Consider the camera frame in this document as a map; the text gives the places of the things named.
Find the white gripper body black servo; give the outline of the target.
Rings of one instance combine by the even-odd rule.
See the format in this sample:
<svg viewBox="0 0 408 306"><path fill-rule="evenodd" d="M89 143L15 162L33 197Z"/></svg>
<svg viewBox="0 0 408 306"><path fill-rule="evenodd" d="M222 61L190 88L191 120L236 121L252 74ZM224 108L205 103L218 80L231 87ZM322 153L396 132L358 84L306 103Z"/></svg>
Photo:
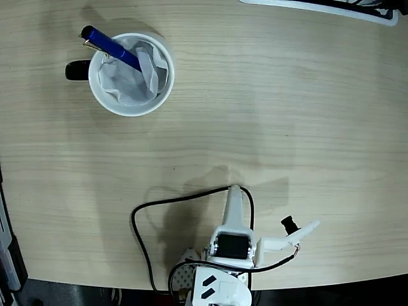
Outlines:
<svg viewBox="0 0 408 306"><path fill-rule="evenodd" d="M202 250L202 259L226 266L254 266L254 238L253 230L246 226L217 226Z"/></svg>

